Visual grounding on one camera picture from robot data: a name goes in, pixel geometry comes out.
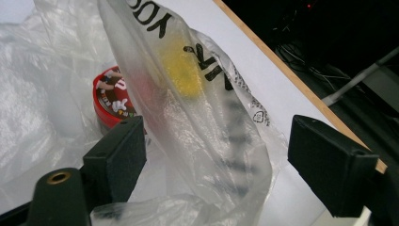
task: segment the red lid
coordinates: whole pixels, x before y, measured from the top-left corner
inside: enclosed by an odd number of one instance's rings
[[[108,128],[136,115],[118,66],[104,71],[94,79],[93,98],[94,110]]]

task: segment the red can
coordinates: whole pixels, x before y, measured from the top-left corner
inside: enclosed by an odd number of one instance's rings
[[[97,75],[93,81],[93,98],[103,134],[120,121],[137,114],[118,66]]]

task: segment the crumpled plastic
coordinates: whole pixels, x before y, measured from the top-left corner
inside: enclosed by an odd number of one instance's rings
[[[286,144],[232,62],[210,38],[159,5],[184,27],[179,41],[193,41],[186,45],[193,62],[202,48],[205,59],[215,59],[211,66],[226,74],[217,74],[211,87],[176,89],[177,80],[168,78],[168,69],[159,67],[148,46],[132,48],[129,41],[139,33],[120,26],[130,24],[121,22],[122,14],[132,16],[132,11],[99,4],[104,23],[97,1],[35,0],[36,11],[23,24],[0,24],[5,106],[0,113],[0,213],[30,201],[46,172],[82,166],[82,156],[102,136],[92,80],[115,65],[115,56],[152,142],[129,202],[96,208],[93,225],[256,225]],[[161,64],[173,60],[164,58]],[[145,66],[143,74],[136,65]],[[201,79],[202,85],[208,82]],[[225,90],[227,81],[234,90]]]

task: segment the yellow object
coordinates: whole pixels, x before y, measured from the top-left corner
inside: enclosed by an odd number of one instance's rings
[[[184,51],[182,38],[169,43],[161,54],[162,63],[168,76],[180,95],[196,98],[202,93],[201,70],[194,53]]]

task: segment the red round container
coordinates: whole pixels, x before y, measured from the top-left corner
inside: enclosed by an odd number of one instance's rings
[[[129,99],[118,66],[99,74],[93,81],[94,110],[103,134],[136,111]]]

